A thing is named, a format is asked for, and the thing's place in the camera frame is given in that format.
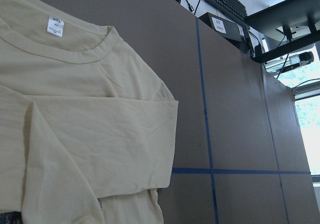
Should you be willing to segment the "black keyboard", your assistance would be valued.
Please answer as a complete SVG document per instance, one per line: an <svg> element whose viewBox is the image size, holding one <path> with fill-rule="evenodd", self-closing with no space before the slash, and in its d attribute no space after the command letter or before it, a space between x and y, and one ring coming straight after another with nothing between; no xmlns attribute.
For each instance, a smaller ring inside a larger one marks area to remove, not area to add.
<svg viewBox="0 0 320 224"><path fill-rule="evenodd" d="M239 0L204 0L224 15L243 21L247 16L246 7Z"/></svg>

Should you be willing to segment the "cream long-sleeve printed shirt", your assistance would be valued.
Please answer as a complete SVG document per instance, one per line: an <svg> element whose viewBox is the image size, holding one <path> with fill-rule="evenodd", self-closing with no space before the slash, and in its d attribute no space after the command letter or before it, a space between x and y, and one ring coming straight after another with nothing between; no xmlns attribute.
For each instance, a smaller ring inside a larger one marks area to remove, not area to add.
<svg viewBox="0 0 320 224"><path fill-rule="evenodd" d="M119 36L40 0L0 0L0 214L161 224L178 102Z"/></svg>

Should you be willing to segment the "black box with label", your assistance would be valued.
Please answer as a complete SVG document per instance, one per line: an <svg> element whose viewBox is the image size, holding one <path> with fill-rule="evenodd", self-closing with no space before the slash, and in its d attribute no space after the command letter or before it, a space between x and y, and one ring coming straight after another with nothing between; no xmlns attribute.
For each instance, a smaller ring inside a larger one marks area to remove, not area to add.
<svg viewBox="0 0 320 224"><path fill-rule="evenodd" d="M243 28L233 21L209 12L201 15L199 19L226 39L240 42L245 37Z"/></svg>

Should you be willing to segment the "black monitor stand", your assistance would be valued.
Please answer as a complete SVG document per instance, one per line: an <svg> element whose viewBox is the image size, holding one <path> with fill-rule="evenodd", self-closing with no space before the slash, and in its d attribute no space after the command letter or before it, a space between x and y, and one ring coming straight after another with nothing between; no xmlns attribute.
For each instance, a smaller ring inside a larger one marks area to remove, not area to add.
<svg viewBox="0 0 320 224"><path fill-rule="evenodd" d="M246 16L244 22L266 37L288 41L253 58L265 63L320 40L320 0L284 0Z"/></svg>

